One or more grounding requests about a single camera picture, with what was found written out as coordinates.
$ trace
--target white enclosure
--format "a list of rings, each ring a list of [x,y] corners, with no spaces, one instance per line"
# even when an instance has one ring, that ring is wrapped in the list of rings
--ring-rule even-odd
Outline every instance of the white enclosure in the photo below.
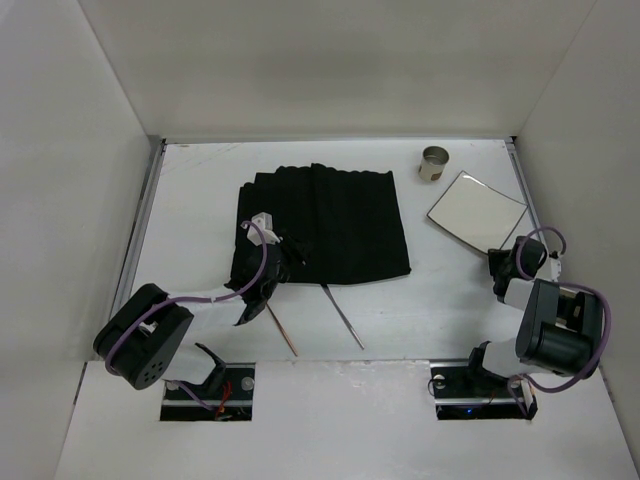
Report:
[[[637,462],[639,18],[634,0],[0,0],[3,478],[54,476],[147,135],[518,136],[563,278],[612,301],[604,374]]]
[[[161,385],[136,392],[90,362],[56,480],[198,479],[212,471],[222,479],[493,480],[505,471],[522,480],[637,478],[598,374],[541,399],[531,424],[470,425],[436,420],[428,367],[259,362],[253,420],[194,428],[158,421]],[[605,407],[593,415],[594,405]],[[522,468],[531,458],[544,461]]]
[[[424,145],[431,143],[446,148],[452,161],[441,182],[425,184],[416,169]],[[134,291],[149,282],[176,292],[222,285],[234,252],[238,186],[252,181],[256,171],[310,162],[345,171],[393,172],[412,271],[389,281],[331,287],[366,345],[364,350],[357,348],[318,285],[280,286],[269,304],[294,339],[299,360],[463,358],[485,339],[515,336],[522,312],[496,301],[486,257],[426,219],[430,207],[463,171],[526,202],[503,140],[169,145]],[[533,229],[529,213],[515,223],[509,245]],[[295,359],[266,311],[241,328],[230,323],[194,335],[229,362]]]

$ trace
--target black towel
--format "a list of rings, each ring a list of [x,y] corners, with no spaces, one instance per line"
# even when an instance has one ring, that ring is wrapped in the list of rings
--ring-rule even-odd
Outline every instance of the black towel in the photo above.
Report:
[[[272,215],[276,233],[310,246],[307,264],[292,268],[290,282],[353,285],[411,271],[392,172],[312,164],[257,173],[240,188],[238,225],[260,212]],[[253,248],[238,226],[232,277]]]

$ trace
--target rectangular opening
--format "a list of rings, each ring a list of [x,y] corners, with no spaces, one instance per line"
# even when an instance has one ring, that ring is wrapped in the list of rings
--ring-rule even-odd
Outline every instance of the rectangular opening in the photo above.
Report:
[[[467,360],[433,362],[429,393],[435,399],[438,420],[526,420],[499,377],[474,374]],[[535,415],[535,397],[522,387],[514,389]]]
[[[231,385],[231,393],[225,399],[224,385],[227,384]],[[253,416],[254,388],[255,364],[227,364],[222,384],[214,392],[202,391],[198,386],[192,388],[193,393],[211,409],[204,408],[181,389],[165,388],[160,421],[250,421]]]

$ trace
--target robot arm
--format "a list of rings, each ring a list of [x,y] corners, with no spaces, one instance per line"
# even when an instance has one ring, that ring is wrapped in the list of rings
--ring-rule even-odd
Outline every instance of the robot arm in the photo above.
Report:
[[[110,372],[137,390],[160,379],[218,389],[224,362],[203,345],[193,348],[189,337],[205,328],[251,321],[264,310],[277,285],[288,280],[290,266],[304,263],[303,246],[286,234],[275,234],[270,215],[256,215],[251,226],[254,231],[247,237],[263,248],[256,248],[242,272],[226,285],[180,295],[155,284],[138,289],[94,340],[93,349]]]
[[[540,268],[550,263],[552,281],[523,279],[515,265],[518,248],[526,274],[535,277]],[[560,272],[557,253],[547,257],[544,245],[526,237],[518,237],[511,251],[489,251],[489,270],[498,300],[524,310],[524,316],[516,338],[486,346],[483,367],[506,378],[536,371],[561,376],[580,372],[602,338],[600,300],[556,283]]]

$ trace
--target white table surface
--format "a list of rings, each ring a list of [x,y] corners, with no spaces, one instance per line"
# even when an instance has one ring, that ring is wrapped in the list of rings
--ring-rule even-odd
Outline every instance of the white table surface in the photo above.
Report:
[[[449,150],[451,161],[439,182],[424,184],[416,169],[431,144]],[[253,420],[235,424],[159,422],[161,384],[135,391],[92,362],[57,480],[638,478],[600,372],[568,392],[540,394],[532,423],[442,422],[427,393],[428,362],[379,361],[466,357],[484,340],[515,335],[522,312],[496,301],[486,258],[425,219],[462,169],[523,200],[502,141],[169,146],[136,288],[225,282],[239,186],[256,171],[311,162],[393,170],[413,271],[332,288],[365,351],[319,287],[280,286],[271,304],[303,359],[374,362],[286,361],[292,355],[266,314],[209,332],[200,340],[225,360],[258,360]],[[527,214],[508,244],[531,228]]]
[[[550,383],[550,375],[538,378]],[[251,422],[160,422],[91,362],[56,480],[631,480],[599,372],[533,422],[438,421],[428,362],[258,362]]]
[[[417,175],[422,150],[428,145],[440,145],[451,156],[442,178],[430,184]],[[515,336],[522,312],[496,301],[486,256],[426,219],[426,213],[461,170],[525,201],[502,140],[170,145],[134,291],[147,282],[173,291],[197,291],[228,281],[239,187],[253,181],[256,172],[312,162],[343,170],[393,171],[412,272],[395,280],[332,287],[338,304],[362,338],[364,351],[320,287],[279,286],[270,305],[301,359],[466,357],[472,347],[485,340]],[[507,245],[513,245],[517,234],[531,229],[527,212]],[[230,362],[293,358],[267,312],[247,325],[229,325],[200,341]]]

